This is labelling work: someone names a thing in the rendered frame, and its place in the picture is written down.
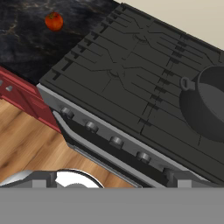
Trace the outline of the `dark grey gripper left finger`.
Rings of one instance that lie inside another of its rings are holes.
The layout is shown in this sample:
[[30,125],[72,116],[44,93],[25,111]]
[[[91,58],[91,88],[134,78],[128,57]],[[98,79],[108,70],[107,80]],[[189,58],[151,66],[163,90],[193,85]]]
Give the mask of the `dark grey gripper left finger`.
[[20,171],[0,183],[0,188],[52,188],[56,187],[55,171]]

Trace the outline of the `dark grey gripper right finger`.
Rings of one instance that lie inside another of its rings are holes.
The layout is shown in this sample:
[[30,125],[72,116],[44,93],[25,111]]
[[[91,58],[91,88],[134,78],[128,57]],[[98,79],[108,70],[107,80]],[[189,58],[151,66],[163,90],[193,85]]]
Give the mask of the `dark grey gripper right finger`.
[[170,187],[177,188],[224,188],[224,185],[217,185],[207,180],[202,180],[189,171],[170,171],[167,176],[169,177]]

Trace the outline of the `grey stove knob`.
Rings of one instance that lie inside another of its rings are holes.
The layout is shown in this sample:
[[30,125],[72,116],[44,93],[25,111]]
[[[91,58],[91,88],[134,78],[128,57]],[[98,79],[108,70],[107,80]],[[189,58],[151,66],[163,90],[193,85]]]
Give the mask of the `grey stove knob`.
[[109,143],[114,145],[116,148],[121,149],[123,147],[123,140],[117,136],[112,136]]
[[96,124],[90,121],[86,122],[85,127],[87,130],[91,131],[92,133],[96,133],[99,129]]
[[60,113],[63,115],[63,116],[66,116],[68,119],[72,119],[74,117],[74,113],[69,109],[69,108],[66,108],[64,107]]
[[148,154],[146,154],[145,152],[142,152],[142,151],[139,151],[136,154],[136,158],[139,161],[142,161],[143,163],[146,163],[146,164],[148,164],[151,161],[151,157]]

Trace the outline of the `dark grey pot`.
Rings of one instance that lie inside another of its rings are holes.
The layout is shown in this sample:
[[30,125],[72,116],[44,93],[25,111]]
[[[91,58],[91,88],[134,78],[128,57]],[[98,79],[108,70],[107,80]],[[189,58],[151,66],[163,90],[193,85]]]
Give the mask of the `dark grey pot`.
[[188,125],[224,143],[224,66],[207,67],[192,80],[183,77],[179,85],[179,106]]

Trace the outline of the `black stove with hob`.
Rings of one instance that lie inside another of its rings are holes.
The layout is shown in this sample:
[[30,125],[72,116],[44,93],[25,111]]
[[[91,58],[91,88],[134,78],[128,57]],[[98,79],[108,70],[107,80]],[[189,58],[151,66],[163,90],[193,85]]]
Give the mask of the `black stove with hob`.
[[169,172],[224,186],[224,143],[194,131],[179,106],[180,79],[212,66],[224,66],[224,50],[122,3],[41,78],[38,91],[71,130],[90,121],[97,136],[121,138],[136,160],[148,154],[141,173],[155,187],[170,187]]

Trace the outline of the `red tomato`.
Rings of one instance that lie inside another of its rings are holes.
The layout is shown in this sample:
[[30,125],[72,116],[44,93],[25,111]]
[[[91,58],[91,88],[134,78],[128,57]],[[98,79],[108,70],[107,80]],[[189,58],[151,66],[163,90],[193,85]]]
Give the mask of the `red tomato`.
[[45,25],[49,30],[57,32],[62,29],[63,18],[58,12],[53,11],[45,17]]

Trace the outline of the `white and black round object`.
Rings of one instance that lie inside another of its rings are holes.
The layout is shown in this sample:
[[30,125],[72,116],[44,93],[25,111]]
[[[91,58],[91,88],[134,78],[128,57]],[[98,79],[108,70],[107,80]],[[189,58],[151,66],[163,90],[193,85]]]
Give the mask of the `white and black round object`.
[[56,171],[55,182],[64,188],[103,188],[103,184],[97,178],[76,169]]

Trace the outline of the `black oven door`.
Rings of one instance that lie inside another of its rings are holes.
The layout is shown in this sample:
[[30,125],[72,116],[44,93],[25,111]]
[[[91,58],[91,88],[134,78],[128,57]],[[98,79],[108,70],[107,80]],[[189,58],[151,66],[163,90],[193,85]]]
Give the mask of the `black oven door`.
[[94,161],[117,177],[132,184],[134,187],[155,187],[157,183],[149,178],[141,169],[144,163],[124,150],[117,149],[107,140],[97,136],[79,124],[75,130],[69,128],[63,117],[56,111],[52,112],[67,145],[81,155]]

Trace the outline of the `red cupboard run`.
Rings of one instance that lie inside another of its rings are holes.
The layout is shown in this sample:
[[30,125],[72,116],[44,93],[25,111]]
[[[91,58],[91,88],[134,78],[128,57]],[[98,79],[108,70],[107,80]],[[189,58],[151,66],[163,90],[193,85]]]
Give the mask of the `red cupboard run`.
[[0,66],[0,99],[4,99],[17,108],[33,116],[43,124],[60,132],[50,108],[44,103],[36,86]]

